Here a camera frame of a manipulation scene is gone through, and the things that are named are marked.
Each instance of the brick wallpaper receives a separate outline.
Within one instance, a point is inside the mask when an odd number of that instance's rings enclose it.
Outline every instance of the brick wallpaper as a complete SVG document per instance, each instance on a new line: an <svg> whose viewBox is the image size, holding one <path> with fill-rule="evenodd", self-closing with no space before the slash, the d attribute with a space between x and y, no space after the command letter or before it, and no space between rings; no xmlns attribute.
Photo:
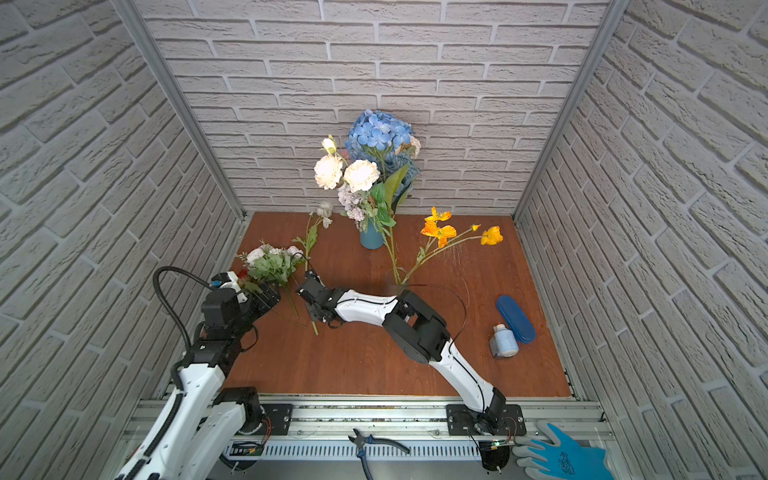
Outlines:
<svg viewBox="0 0 768 480"><path fill-rule="evenodd" d="M97 478L234 216L110 2L1 3L0 65L0 478Z"/></svg>
<svg viewBox="0 0 768 480"><path fill-rule="evenodd" d="M768 2L632 0L518 216L645 478L768 477Z"/></svg>
<svg viewBox="0 0 768 480"><path fill-rule="evenodd" d="M137 3L248 210L335 197L319 140L380 108L425 146L400 212L510 214L607 2Z"/></svg>

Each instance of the brown wooden board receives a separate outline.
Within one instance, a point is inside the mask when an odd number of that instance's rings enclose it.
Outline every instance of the brown wooden board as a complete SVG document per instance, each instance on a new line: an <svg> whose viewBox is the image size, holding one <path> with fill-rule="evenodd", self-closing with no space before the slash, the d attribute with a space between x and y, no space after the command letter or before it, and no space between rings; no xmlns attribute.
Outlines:
<svg viewBox="0 0 768 480"><path fill-rule="evenodd" d="M291 239L303 237L307 215L257 213L248 227L238 252L247 252L269 243L288 247ZM395 236L401 265L410 268L426 237L419 234L422 216L398 215ZM311 262L326 286L346 286L361 293L383 295L385 274L392 261L385 247L367 250L360 245L354 223L340 215L333 224L321 226ZM481 246L471 240L441 253L425 264L412 283L446 286L468 301L468 320L456 346L477 372L507 397L568 397L558 353L547 328L538 294L531 278L515 225L510 217L453 217L449 222L459 232L472 223L481 223L478 231L499 225L504 242ZM233 269L242 270L239 260ZM296 279L303 278L303 266ZM456 396L455 390L432 367L409 359L382 328L365 323L349 323L339 329L318 324L315 336L309 315L293 290L291 296L300 319L296 320L285 292L272 312L257 320L259 342L240 355L225 386L254 386L259 392L428 395ZM462 326L461 303L443 289L414 286L430 306L448 323L453 336ZM514 298L536 328L536 340L520 345L520 352L508 359L495 359L488 341L493 326L503 323L495 303L499 296ZM253 334L243 339L253 342Z"/></svg>

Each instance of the pliers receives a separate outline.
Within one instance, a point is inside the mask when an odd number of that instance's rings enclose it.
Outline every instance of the pliers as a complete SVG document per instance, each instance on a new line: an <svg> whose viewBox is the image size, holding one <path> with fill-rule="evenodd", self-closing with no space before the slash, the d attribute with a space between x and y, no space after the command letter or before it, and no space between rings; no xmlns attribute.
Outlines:
<svg viewBox="0 0 768 480"><path fill-rule="evenodd" d="M402 443L395 442L394 440L390 440L390 439L374 439L373 435L368 435L367 437L364 437L362 436L362 434L358 429L353 429L353 430L355 432L355 436L348 435L349 441L354 443L355 446L357 447L357 458L359 458L362 463L362 470L366 473L367 480L373 480L373 477L371 476L371 471L368 470L368 460L366 460L366 449L365 449L366 443L391 445L396 449L403 450L406 455L408 455L411 452L411 449L409 449Z"/></svg>

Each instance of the blue work glove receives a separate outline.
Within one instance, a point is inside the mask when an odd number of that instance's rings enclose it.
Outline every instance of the blue work glove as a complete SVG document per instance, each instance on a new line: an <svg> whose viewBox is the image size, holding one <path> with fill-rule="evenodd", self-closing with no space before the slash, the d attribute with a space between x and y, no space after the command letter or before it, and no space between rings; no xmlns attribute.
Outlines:
<svg viewBox="0 0 768 480"><path fill-rule="evenodd" d="M521 457L518 465L525 467L525 474L534 480L613 480L614 476L605 466L605 450L582 447L559 428L540 420L536 424L554 443L523 437L513 447L512 453Z"/></svg>

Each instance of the teal vase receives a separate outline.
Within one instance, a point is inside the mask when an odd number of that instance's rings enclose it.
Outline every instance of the teal vase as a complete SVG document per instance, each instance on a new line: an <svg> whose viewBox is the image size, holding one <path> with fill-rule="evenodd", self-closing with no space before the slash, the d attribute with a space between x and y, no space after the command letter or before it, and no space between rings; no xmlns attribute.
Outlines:
<svg viewBox="0 0 768 480"><path fill-rule="evenodd" d="M376 227L373 226L371 219L367 218L368 229L366 231L360 231L360 245L363 245L368 250L376 250L384 245L384 235L381 232L376 231Z"/></svg>

